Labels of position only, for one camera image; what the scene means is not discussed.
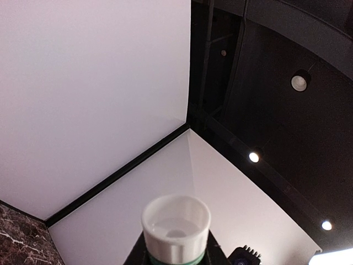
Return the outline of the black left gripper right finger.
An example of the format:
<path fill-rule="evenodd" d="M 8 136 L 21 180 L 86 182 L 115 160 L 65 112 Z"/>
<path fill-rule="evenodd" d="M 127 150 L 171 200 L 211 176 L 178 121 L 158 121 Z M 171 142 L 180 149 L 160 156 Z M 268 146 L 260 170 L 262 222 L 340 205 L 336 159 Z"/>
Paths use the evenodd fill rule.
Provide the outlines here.
<path fill-rule="evenodd" d="M 229 265 L 230 261 L 223 253 L 211 231 L 208 233 L 207 246 L 204 254 L 205 265 Z"/>

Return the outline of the small glue bottle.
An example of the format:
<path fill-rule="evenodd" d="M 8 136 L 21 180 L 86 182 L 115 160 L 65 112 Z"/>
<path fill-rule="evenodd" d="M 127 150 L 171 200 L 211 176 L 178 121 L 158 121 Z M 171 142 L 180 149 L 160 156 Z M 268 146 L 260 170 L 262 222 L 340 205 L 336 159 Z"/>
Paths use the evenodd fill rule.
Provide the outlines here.
<path fill-rule="evenodd" d="M 149 202 L 141 215 L 152 264 L 199 264 L 211 225 L 211 213 L 200 199 L 165 195 Z"/>

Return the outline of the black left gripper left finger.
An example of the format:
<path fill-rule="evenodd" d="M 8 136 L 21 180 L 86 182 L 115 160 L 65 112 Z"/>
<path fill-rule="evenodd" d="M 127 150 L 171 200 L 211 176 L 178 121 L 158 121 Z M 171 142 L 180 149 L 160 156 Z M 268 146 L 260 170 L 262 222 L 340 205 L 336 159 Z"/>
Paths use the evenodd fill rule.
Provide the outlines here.
<path fill-rule="evenodd" d="M 148 265 L 149 255 L 147 252 L 145 238 L 140 234 L 123 265 Z"/>

